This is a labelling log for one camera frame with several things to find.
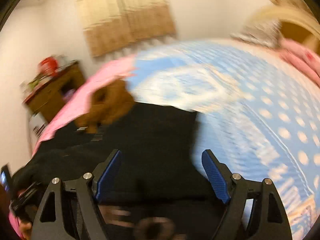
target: red object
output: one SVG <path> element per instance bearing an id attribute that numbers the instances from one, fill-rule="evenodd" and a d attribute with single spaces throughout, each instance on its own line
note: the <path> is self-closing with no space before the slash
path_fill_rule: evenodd
<path id="1" fill-rule="evenodd" d="M 38 65 L 40 73 L 46 74 L 48 76 L 55 76 L 56 70 L 58 68 L 58 62 L 54 57 L 45 58 Z"/>
<path id="2" fill-rule="evenodd" d="M 306 52 L 306 56 L 308 57 L 309 60 L 314 60 L 315 59 L 310 52 Z"/>

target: wooden dresser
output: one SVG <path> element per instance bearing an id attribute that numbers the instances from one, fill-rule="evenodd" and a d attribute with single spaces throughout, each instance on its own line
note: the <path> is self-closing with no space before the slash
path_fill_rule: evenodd
<path id="1" fill-rule="evenodd" d="M 66 91 L 77 90 L 85 82 L 85 78 L 80 70 L 79 62 L 73 61 L 64 70 L 43 84 L 24 103 L 32 114 L 41 113 L 49 123 L 65 105 L 63 96 Z"/>

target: pillow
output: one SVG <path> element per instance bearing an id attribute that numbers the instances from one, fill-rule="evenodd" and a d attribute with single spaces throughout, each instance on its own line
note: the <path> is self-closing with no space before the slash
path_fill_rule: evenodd
<path id="1" fill-rule="evenodd" d="M 272 20 L 247 25 L 241 32 L 232 33 L 230 36 L 235 39 L 259 44 L 268 48 L 276 48 L 278 46 L 280 29 L 281 22 L 278 20 Z"/>
<path id="2" fill-rule="evenodd" d="M 279 56 L 285 62 L 293 65 L 296 69 L 304 73 L 311 81 L 313 81 L 320 87 L 320 77 L 301 58 L 299 58 L 298 56 L 296 56 L 294 53 L 290 52 L 287 49 L 281 49 L 279 51 Z"/>
<path id="3" fill-rule="evenodd" d="M 285 38 L 281 38 L 279 40 L 279 45 L 283 49 L 287 49 L 299 58 L 303 59 L 311 69 L 320 75 L 320 57 L 311 49 L 308 49 L 293 40 Z"/>

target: pink blanket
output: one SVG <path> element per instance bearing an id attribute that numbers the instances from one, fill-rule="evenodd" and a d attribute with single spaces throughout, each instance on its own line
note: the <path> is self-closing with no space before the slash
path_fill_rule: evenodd
<path id="1" fill-rule="evenodd" d="M 296 67 L 320 87 L 320 57 L 290 39 L 283 38 L 279 44 L 282 48 L 279 53 L 280 58 Z"/>
<path id="2" fill-rule="evenodd" d="M 41 142 L 54 137 L 56 130 L 66 126 L 72 120 L 89 111 L 90 95 L 93 92 L 111 83 L 119 76 L 129 76 L 134 69 L 133 60 L 134 55 L 111 61 L 105 64 L 95 75 L 90 77 L 45 128 L 36 143 L 33 155 L 36 154 Z"/>
<path id="3" fill-rule="evenodd" d="M 20 232 L 19 230 L 19 221 L 18 219 L 13 215 L 13 213 L 10 211 L 9 213 L 9 221 L 10 221 L 10 224 L 12 226 L 12 228 L 14 229 L 14 231 L 17 233 L 17 235 L 23 239 L 22 237 L 22 233 Z"/>

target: metal screw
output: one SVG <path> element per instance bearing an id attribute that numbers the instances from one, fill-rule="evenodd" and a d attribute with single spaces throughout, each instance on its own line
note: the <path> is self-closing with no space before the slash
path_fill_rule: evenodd
<path id="1" fill-rule="evenodd" d="M 90 179 L 92 177 L 92 174 L 90 172 L 87 172 L 83 175 L 84 179 Z"/>
<path id="2" fill-rule="evenodd" d="M 232 177 L 236 180 L 241 179 L 241 175 L 239 173 L 232 174 Z"/>
<path id="3" fill-rule="evenodd" d="M 272 180 L 271 180 L 271 179 L 265 179 L 264 182 L 265 182 L 267 185 L 271 185 L 271 184 L 272 184 Z"/>
<path id="4" fill-rule="evenodd" d="M 60 181 L 59 178 L 54 178 L 54 179 L 52 179 L 51 182 L 52 182 L 53 184 L 57 184 L 59 181 Z"/>

